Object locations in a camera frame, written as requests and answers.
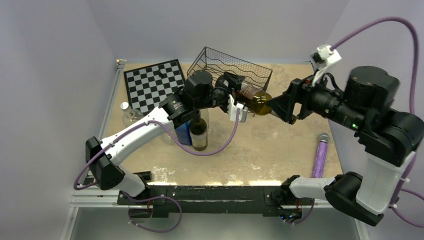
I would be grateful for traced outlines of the black wire wine rack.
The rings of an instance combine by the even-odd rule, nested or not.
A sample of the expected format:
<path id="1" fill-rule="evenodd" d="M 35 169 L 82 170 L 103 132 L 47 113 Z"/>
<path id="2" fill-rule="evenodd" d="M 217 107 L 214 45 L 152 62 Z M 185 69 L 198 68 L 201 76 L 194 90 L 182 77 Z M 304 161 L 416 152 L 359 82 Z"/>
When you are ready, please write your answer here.
<path id="1" fill-rule="evenodd" d="M 258 89 L 266 91 L 272 76 L 273 70 L 234 56 L 204 47 L 191 66 L 186 75 L 192 76 L 196 71 L 206 71 L 212 75 L 213 83 L 224 74 L 229 72 L 245 77 L 245 82 Z"/>

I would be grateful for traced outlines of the clear glass bottle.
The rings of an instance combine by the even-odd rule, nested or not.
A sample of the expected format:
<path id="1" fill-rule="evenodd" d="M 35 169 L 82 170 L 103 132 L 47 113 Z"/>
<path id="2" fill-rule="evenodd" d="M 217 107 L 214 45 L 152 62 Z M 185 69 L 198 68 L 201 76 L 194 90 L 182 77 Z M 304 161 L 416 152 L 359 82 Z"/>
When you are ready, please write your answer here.
<path id="1" fill-rule="evenodd" d="M 209 110 L 207 108 L 200 110 L 200 116 L 203 120 L 205 120 L 207 127 L 209 128 L 210 122 L 209 122 Z"/>

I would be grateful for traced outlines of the dark green wine bottle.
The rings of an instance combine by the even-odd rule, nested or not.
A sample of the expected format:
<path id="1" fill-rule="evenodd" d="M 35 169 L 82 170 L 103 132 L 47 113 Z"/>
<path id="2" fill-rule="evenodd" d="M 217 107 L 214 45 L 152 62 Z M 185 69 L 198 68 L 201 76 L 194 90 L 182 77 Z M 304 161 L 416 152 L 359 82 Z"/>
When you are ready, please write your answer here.
<path id="1" fill-rule="evenodd" d="M 208 146 L 208 125 L 196 110 L 194 118 L 189 122 L 191 145 L 196 151 L 204 151 Z"/>

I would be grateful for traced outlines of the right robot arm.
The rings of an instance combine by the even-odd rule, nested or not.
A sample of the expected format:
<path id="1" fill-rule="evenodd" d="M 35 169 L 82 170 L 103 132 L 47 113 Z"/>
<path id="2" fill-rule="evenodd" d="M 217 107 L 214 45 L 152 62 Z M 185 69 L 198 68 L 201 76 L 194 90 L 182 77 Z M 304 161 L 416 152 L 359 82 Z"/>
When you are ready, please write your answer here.
<path id="1" fill-rule="evenodd" d="M 400 82 L 375 66 L 358 66 L 339 93 L 312 77 L 294 79 L 266 105 L 285 123 L 294 124 L 312 113 L 354 132 L 367 157 L 365 174 L 353 171 L 329 178 L 293 175 L 281 185 L 288 204 L 301 198 L 328 201 L 336 210 L 376 226 L 391 208 L 403 173 L 424 138 L 424 122 L 413 113 L 391 107 Z"/>

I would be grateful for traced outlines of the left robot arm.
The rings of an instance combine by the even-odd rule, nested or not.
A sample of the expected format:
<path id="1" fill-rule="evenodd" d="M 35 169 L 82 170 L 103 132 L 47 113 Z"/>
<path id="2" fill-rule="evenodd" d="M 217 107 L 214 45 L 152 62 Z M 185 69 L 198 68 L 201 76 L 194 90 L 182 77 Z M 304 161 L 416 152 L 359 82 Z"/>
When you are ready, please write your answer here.
<path id="1" fill-rule="evenodd" d="M 89 138 L 85 142 L 85 168 L 94 177 L 93 185 L 103 191 L 120 190 L 138 205 L 146 203 L 149 199 L 146 181 L 124 169 L 121 166 L 124 160 L 163 133 L 176 142 L 171 129 L 193 120 L 198 110 L 219 107 L 236 124 L 245 122 L 245 106 L 236 101 L 244 80 L 244 76 L 225 72 L 217 79 L 222 84 L 213 86 L 209 72 L 196 71 L 142 119 L 102 140 Z"/>

